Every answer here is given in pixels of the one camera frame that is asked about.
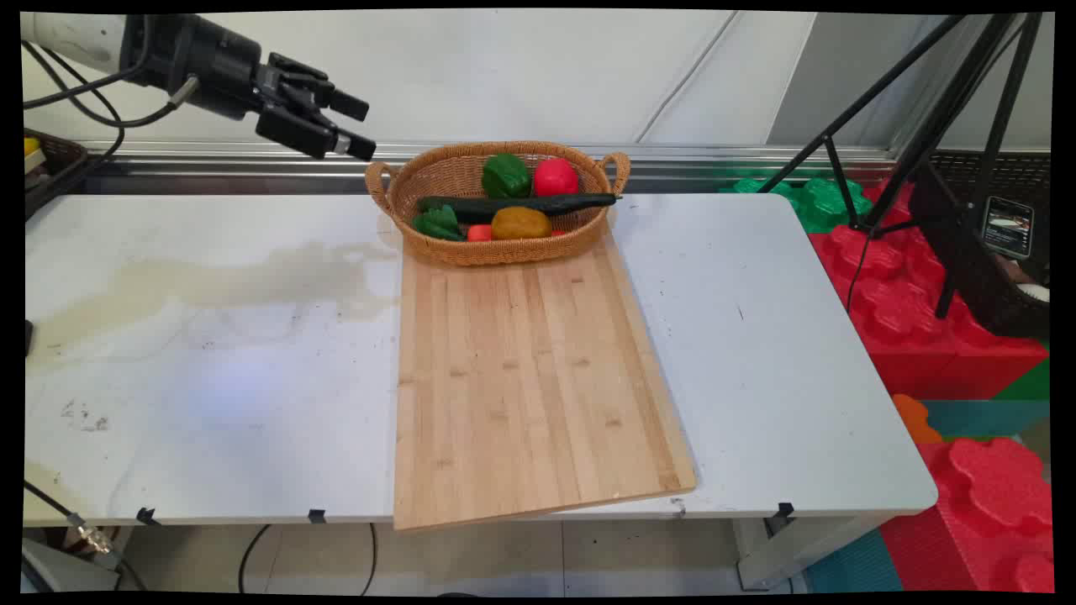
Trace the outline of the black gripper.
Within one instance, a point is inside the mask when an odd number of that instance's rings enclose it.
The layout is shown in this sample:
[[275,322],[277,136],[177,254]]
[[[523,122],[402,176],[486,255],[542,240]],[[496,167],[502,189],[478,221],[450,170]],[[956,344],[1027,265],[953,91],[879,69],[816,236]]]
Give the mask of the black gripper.
[[315,160],[328,154],[370,161],[377,143],[359,133],[295,114],[318,115],[322,108],[364,122],[369,104],[341,92],[327,74],[196,14],[130,14],[124,23],[121,68],[142,66],[126,78],[176,95],[195,76],[198,86],[185,103],[229,119],[260,113],[255,133]]

